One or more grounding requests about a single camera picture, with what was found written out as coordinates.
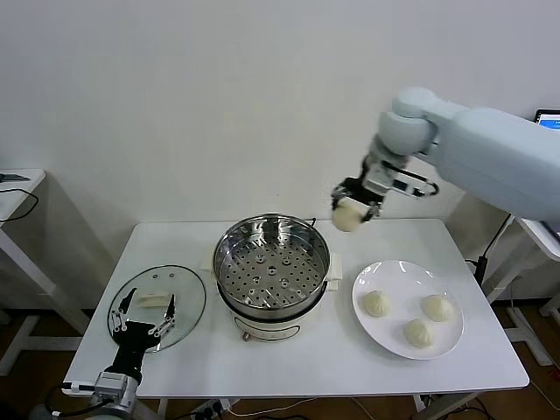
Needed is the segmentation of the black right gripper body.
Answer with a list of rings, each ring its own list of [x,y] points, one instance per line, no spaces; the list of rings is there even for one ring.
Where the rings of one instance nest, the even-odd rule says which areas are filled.
[[[345,178],[340,184],[343,198],[360,202],[363,205],[378,205],[383,202],[383,196],[369,191],[362,184],[362,178]]]

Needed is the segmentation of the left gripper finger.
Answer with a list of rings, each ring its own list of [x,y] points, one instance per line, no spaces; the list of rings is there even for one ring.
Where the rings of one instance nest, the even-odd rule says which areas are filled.
[[[109,330],[111,334],[120,333],[126,330],[126,315],[137,288],[132,288],[129,293],[120,301],[116,309],[109,311]]]
[[[164,337],[171,329],[173,329],[175,326],[175,311],[175,295],[172,294],[164,313],[163,320],[150,329],[149,335],[154,337]]]

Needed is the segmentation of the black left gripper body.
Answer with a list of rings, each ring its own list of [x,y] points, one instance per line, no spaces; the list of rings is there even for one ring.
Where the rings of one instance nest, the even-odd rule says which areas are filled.
[[[127,321],[125,327],[113,336],[118,349],[111,365],[111,372],[123,375],[141,375],[144,354],[154,347],[153,324]]]

